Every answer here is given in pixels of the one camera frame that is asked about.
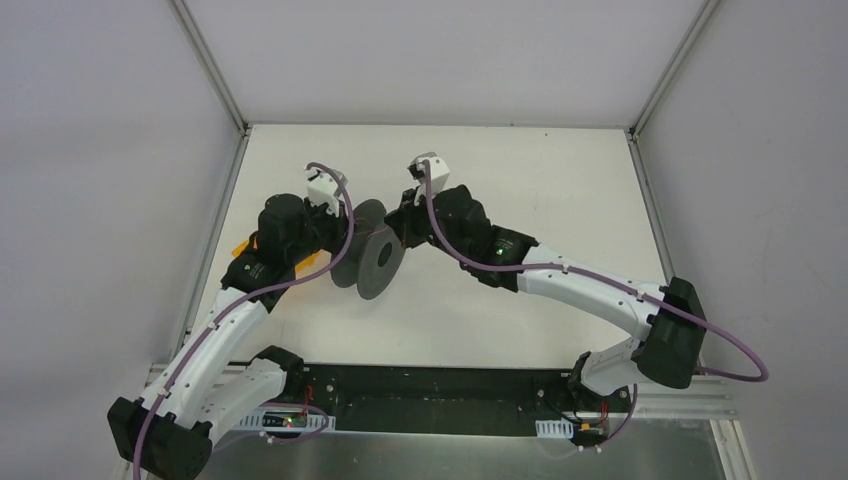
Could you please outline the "black perforated cable spool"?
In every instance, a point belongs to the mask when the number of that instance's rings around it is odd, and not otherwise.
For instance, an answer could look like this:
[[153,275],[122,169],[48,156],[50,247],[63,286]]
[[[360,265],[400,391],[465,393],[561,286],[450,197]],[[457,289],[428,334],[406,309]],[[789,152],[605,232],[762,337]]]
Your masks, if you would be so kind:
[[385,222],[387,210],[377,199],[354,209],[354,237],[343,258],[331,269],[336,287],[355,286],[364,300],[381,295],[402,264],[405,249]]

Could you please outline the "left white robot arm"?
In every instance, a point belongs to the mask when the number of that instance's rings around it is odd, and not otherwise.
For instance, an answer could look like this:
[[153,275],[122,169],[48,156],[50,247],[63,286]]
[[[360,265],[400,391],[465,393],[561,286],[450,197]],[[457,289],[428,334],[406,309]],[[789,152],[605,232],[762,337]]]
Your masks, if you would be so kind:
[[310,281],[297,266],[324,250],[341,260],[355,220],[350,196],[278,194],[268,198],[247,246],[221,279],[220,290],[196,329],[162,374],[135,400],[118,398],[107,419],[132,475],[194,479],[219,441],[262,403],[297,402],[305,378],[300,358],[270,347],[245,371],[216,388],[234,352],[292,286]]

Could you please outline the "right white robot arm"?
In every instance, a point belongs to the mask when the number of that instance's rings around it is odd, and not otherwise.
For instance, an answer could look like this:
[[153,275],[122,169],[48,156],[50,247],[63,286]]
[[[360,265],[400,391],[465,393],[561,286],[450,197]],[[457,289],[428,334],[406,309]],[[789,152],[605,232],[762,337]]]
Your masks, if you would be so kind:
[[433,207],[429,211],[410,189],[387,215],[404,247],[456,250],[461,269],[482,284],[559,301],[627,334],[578,357],[567,384],[573,405],[593,409],[618,388],[640,382],[690,386],[706,334],[686,318],[704,316],[691,282],[674,277],[660,285],[572,262],[532,236],[492,223],[464,185],[437,194]]

